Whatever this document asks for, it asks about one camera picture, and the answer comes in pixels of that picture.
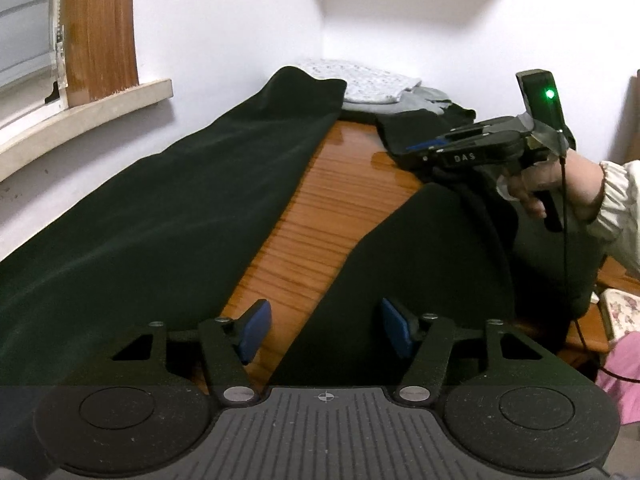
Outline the person's right hand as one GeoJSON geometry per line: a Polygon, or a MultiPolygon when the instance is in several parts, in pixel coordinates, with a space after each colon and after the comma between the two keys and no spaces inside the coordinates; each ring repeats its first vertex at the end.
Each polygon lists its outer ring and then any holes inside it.
{"type": "Polygon", "coordinates": [[[573,150],[563,159],[536,162],[519,174],[506,170],[498,179],[498,187],[506,196],[521,203],[533,218],[547,217],[546,206],[535,196],[542,191],[564,188],[566,200],[572,206],[576,218],[582,222],[593,221],[600,210],[604,196],[604,170],[573,150]]]}

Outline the cream sleeve forearm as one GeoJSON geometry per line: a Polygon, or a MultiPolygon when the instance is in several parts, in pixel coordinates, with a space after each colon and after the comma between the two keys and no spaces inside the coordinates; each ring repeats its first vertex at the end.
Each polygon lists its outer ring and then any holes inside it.
{"type": "Polygon", "coordinates": [[[603,200],[588,232],[600,240],[607,255],[639,276],[640,162],[601,162],[600,166],[604,173],[603,200]]]}

